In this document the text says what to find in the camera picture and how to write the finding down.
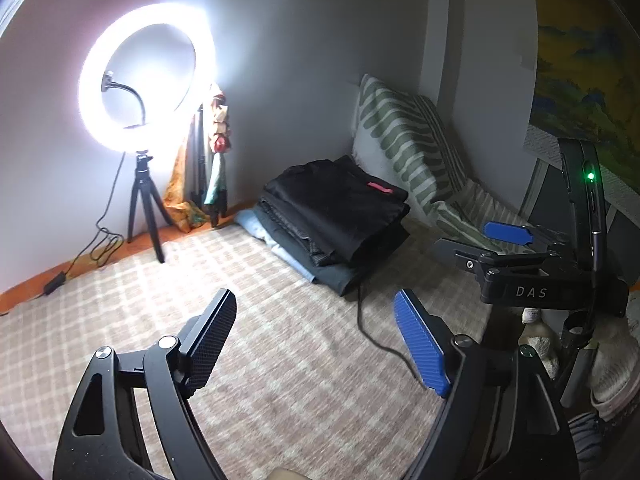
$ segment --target light stand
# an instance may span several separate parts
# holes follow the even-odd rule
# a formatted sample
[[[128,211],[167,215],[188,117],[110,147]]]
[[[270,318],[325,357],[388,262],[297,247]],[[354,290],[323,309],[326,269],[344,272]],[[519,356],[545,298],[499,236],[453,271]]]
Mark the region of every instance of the light stand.
[[[105,72],[102,76],[102,85],[100,89],[103,92],[106,92],[109,88],[119,88],[121,90],[129,92],[136,97],[138,103],[140,104],[142,124],[128,126],[128,128],[137,128],[138,126],[143,126],[144,124],[146,124],[145,104],[143,103],[142,97],[140,97],[140,94],[138,94],[138,92],[136,92],[130,86],[114,82],[113,73]],[[151,197],[153,197],[154,201],[156,202],[156,206],[158,207],[160,213],[162,214],[162,218],[164,218],[164,221],[167,223],[167,225],[172,225],[174,222],[171,220],[169,213],[164,208],[162,199],[160,198],[160,194],[158,193],[158,188],[156,187],[154,181],[151,179],[151,175],[149,173],[149,161],[152,160],[153,157],[147,155],[147,153],[148,150],[141,150],[136,152],[136,172],[134,176],[133,187],[131,189],[129,224],[127,227],[127,243],[130,244],[133,238],[133,222],[136,217],[136,203],[138,202],[138,193],[140,193],[140,197],[142,199],[142,209],[145,213],[145,221],[149,230],[149,235],[151,236],[151,242],[154,246],[154,251],[156,252],[156,257],[161,264],[164,264],[164,253],[162,252],[162,247],[160,245],[158,226],[156,225],[156,217],[154,216]]]

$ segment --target glowing ring light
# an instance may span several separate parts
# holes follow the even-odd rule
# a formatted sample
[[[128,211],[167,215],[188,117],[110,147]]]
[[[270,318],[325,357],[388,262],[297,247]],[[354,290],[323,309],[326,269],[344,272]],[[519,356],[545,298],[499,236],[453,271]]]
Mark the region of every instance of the glowing ring light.
[[[102,75],[118,47],[132,34],[149,25],[167,24],[181,30],[191,41],[195,67],[191,85],[175,110],[135,129],[124,129],[104,107]],[[216,55],[206,14],[181,4],[154,4],[132,10],[112,23],[98,38],[82,66],[78,83],[80,115],[89,133],[112,150],[135,152],[150,144],[175,138],[191,120],[209,94],[215,79]]]

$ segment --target checkered fabric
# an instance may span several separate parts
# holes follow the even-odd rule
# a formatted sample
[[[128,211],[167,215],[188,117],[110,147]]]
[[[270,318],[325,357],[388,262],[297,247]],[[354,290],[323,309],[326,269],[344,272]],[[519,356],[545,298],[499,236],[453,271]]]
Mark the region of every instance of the checkered fabric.
[[[367,285],[367,329],[406,351],[392,299],[411,287],[453,333],[477,340],[490,308],[473,276],[431,260],[430,234],[407,228],[412,236]],[[0,318],[0,419],[44,478],[95,349],[138,350],[175,334],[221,287],[236,294],[238,318],[190,403],[228,478],[263,479],[276,466],[314,480],[401,476],[441,400],[363,338],[355,303],[310,284],[238,226],[169,242],[164,253],[164,265],[145,251]],[[171,477],[146,392],[136,399],[154,469]]]

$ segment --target black tripod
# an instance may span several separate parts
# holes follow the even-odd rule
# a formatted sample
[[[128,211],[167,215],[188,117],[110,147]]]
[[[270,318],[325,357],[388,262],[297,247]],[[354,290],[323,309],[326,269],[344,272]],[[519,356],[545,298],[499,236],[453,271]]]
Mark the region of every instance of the black tripod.
[[[142,208],[145,212],[146,225],[149,228],[149,235],[156,251],[156,257],[161,264],[164,264],[164,253],[160,246],[160,238],[158,236],[158,226],[156,225],[156,217],[154,216],[154,210],[151,205],[151,196],[156,201],[156,206],[162,213],[164,221],[168,225],[173,224],[169,213],[162,205],[162,199],[158,193],[158,188],[154,181],[151,180],[149,174],[149,161],[153,158],[147,155],[148,150],[142,152],[136,152],[136,176],[133,181],[133,188],[131,189],[131,204],[129,207],[129,227],[127,229],[127,243],[131,243],[133,236],[133,221],[136,217],[136,202],[138,201],[138,192],[142,198]]]

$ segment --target folded clothing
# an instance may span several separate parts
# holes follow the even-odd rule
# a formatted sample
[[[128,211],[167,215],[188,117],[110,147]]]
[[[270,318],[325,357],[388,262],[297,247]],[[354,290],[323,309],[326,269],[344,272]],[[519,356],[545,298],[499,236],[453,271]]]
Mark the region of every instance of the folded clothing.
[[[279,257],[284,262],[288,263],[291,267],[293,267],[297,272],[302,274],[302,276],[309,282],[315,280],[315,276],[305,269],[304,266],[300,265],[296,259],[291,256],[284,247],[282,247],[279,243],[274,240],[271,235],[265,230],[260,221],[258,220],[255,212],[252,209],[243,209],[242,211],[238,211],[234,218],[234,221],[241,225],[245,231],[247,231],[254,238],[258,238],[258,240],[263,240],[267,247],[271,249],[271,252]]]
[[[409,212],[407,192],[368,175],[348,157],[292,166],[271,180],[258,206],[316,266],[370,258]]]
[[[254,206],[254,213],[260,224],[273,239],[318,282],[329,286],[339,296],[353,290],[364,278],[370,275],[377,266],[384,262],[408,238],[409,233],[398,223],[393,225],[386,236],[380,240],[366,262],[357,266],[336,263],[318,266],[306,249],[280,224],[275,222],[260,205]]]

